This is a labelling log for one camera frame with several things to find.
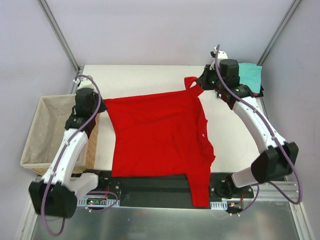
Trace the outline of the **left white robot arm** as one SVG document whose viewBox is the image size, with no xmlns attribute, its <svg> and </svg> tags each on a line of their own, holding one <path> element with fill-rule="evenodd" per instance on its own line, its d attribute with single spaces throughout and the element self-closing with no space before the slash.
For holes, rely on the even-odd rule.
<svg viewBox="0 0 320 240">
<path fill-rule="evenodd" d="M 71 182 L 73 169 L 96 127 L 96 117 L 107 110 L 103 99 L 89 87 L 76 91 L 75 105 L 65 123 L 61 145 L 49 169 L 39 182 L 32 181 L 28 191 L 36 214 L 69 219 L 78 199 L 92 191 L 99 195 L 106 183 L 94 173 L 85 173 Z"/>
</svg>

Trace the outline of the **wicker basket with cloth liner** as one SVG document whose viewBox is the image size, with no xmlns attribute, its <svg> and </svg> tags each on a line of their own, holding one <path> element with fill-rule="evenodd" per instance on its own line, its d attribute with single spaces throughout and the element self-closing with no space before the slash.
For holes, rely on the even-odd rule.
<svg viewBox="0 0 320 240">
<path fill-rule="evenodd" d="M 49 95 L 39 99 L 20 160 L 23 168 L 46 173 L 62 143 L 65 124 L 75 105 L 75 95 Z"/>
</svg>

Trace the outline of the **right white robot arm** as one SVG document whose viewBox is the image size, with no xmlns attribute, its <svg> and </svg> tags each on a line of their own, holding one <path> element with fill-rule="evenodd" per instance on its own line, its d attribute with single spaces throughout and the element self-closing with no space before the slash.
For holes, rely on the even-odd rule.
<svg viewBox="0 0 320 240">
<path fill-rule="evenodd" d="M 242 120 L 254 139 L 259 156 L 253 163 L 228 175 L 225 192 L 237 197 L 243 187 L 270 183 L 278 178 L 296 174 L 295 163 L 299 148 L 285 140 L 266 119 L 251 89 L 240 83 L 240 66 L 235 59 L 213 61 L 204 67 L 197 84 L 203 90 L 214 90 Z"/>
</svg>

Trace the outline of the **red t shirt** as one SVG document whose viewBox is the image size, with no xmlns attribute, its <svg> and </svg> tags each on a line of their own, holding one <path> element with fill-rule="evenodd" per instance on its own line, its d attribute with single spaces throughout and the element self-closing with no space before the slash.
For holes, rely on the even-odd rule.
<svg viewBox="0 0 320 240">
<path fill-rule="evenodd" d="M 185 77 L 183 90 L 104 102 L 115 132 L 112 176 L 185 175 L 192 205 L 207 208 L 215 154 L 196 81 Z"/>
</svg>

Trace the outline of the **black t shirt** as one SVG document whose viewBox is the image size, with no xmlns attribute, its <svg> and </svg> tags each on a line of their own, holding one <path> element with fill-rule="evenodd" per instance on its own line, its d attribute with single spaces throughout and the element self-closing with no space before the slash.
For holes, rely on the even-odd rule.
<svg viewBox="0 0 320 240">
<path fill-rule="evenodd" d="M 255 98 L 262 98 L 262 97 L 264 96 L 263 91 L 264 91 L 264 88 L 263 88 L 263 86 L 261 85 L 261 86 L 260 86 L 260 91 L 259 91 L 259 93 L 254 93 L 254 94 L 253 94 L 254 97 L 255 97 Z"/>
</svg>

